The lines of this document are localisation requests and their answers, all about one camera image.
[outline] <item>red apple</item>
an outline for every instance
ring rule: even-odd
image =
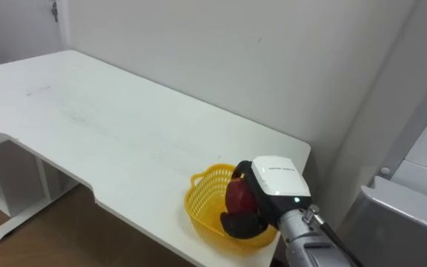
[[[243,178],[234,178],[228,183],[225,204],[229,214],[255,212],[258,209],[253,192]]]

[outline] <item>wooden floor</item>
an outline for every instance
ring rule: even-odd
[[[0,225],[6,220],[0,212]],[[192,265],[101,209],[79,185],[0,242],[0,266]]]

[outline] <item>yellow basket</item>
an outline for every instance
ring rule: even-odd
[[[269,226],[260,235],[247,240],[238,240],[225,233],[220,214],[227,211],[225,192],[234,169],[235,166],[232,165],[217,164],[201,174],[193,175],[191,188],[184,198],[184,206],[201,238],[217,248],[245,255],[273,242],[277,230]]]

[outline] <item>white desk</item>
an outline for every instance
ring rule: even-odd
[[[292,158],[302,171],[310,152],[304,142],[75,51],[0,65],[0,134],[198,266],[265,267],[276,243],[250,257],[212,249],[184,211],[191,175],[269,154]]]

